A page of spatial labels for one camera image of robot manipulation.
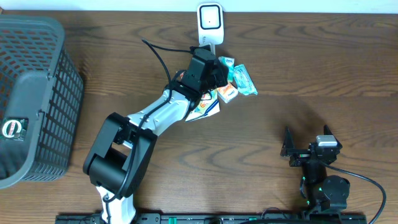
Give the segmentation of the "orange tissue pack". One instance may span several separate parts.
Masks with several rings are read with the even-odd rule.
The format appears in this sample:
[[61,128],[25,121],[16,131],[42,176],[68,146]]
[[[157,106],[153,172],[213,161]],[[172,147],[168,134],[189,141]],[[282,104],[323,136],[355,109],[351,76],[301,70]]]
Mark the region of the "orange tissue pack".
[[218,96],[225,102],[229,103],[238,95],[238,90],[228,83],[226,86],[217,88]]

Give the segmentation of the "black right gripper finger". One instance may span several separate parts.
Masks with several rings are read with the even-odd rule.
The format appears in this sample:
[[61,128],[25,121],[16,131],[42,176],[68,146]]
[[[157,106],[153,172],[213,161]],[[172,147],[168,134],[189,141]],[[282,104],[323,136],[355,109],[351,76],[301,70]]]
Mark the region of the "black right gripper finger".
[[285,136],[284,136],[284,140],[282,143],[282,149],[280,152],[280,155],[282,157],[287,157],[287,156],[291,156],[294,153],[294,140],[292,137],[292,134],[289,130],[289,128],[286,126],[285,127]]
[[328,125],[324,125],[323,133],[323,145],[338,145],[338,140],[335,138]]

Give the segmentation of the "green zam-buk box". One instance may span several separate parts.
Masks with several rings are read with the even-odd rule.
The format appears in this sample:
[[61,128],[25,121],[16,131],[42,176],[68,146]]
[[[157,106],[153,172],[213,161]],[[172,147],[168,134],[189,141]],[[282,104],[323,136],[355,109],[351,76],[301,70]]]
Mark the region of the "green zam-buk box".
[[1,139],[23,141],[27,135],[29,120],[26,118],[8,118],[1,124]]

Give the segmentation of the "yellow red snack bag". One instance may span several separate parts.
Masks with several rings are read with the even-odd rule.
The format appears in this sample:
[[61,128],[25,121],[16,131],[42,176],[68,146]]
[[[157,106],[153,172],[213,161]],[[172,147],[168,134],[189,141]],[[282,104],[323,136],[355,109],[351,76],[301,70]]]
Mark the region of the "yellow red snack bag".
[[196,121],[198,119],[207,118],[220,112],[220,102],[218,100],[217,89],[206,92],[199,104],[187,116],[186,122]]

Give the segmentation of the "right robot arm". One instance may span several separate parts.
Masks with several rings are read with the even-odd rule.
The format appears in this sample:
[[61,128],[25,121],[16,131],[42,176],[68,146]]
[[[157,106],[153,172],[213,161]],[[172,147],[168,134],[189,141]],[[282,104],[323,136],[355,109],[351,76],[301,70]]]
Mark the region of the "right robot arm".
[[306,149],[295,147],[293,135],[285,129],[280,155],[289,158],[289,166],[302,169],[300,193],[307,199],[307,208],[300,212],[303,220],[342,223],[341,211],[347,208],[350,182],[338,175],[328,175],[327,165],[337,159],[342,148],[329,127],[316,136]]

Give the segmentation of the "teal kleenex tissue pack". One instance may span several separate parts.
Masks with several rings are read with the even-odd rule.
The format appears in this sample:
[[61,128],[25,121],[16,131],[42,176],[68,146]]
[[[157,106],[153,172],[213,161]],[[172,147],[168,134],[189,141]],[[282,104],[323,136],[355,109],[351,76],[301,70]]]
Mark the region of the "teal kleenex tissue pack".
[[225,57],[225,56],[220,56],[218,57],[218,60],[228,68],[228,77],[227,81],[228,82],[233,82],[234,78],[234,58],[230,57]]

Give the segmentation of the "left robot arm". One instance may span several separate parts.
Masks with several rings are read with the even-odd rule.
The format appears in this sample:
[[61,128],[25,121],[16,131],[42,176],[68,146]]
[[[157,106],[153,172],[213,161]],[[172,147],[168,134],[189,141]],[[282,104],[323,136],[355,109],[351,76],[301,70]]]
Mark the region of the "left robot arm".
[[210,50],[197,48],[186,70],[178,71],[158,100],[128,116],[110,114],[84,161],[101,196],[102,223],[131,223],[136,215],[133,195],[146,173],[157,138],[186,118],[202,96],[227,85],[228,68]]

